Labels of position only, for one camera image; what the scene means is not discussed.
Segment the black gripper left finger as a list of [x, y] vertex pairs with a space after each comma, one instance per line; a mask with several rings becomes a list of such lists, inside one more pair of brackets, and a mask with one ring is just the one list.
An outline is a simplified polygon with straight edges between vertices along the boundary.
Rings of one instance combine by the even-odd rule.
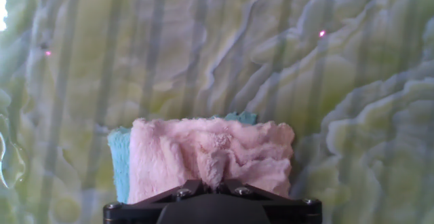
[[210, 186], [206, 185], [202, 180], [187, 180], [185, 184], [174, 187], [163, 193], [159, 193], [153, 197], [147, 198], [137, 203], [137, 205], [145, 204], [165, 204], [178, 202], [198, 195], [213, 193]]

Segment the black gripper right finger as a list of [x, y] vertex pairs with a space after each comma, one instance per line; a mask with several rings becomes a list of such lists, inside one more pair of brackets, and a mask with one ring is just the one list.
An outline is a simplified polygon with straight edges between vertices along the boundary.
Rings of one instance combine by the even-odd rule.
[[254, 187], [253, 185], [243, 184], [241, 181], [235, 179], [229, 179], [221, 182], [216, 188], [216, 193], [226, 194], [257, 202], [264, 202], [266, 204], [299, 204], [298, 200], [291, 200], [269, 191], [265, 191], [261, 188]]

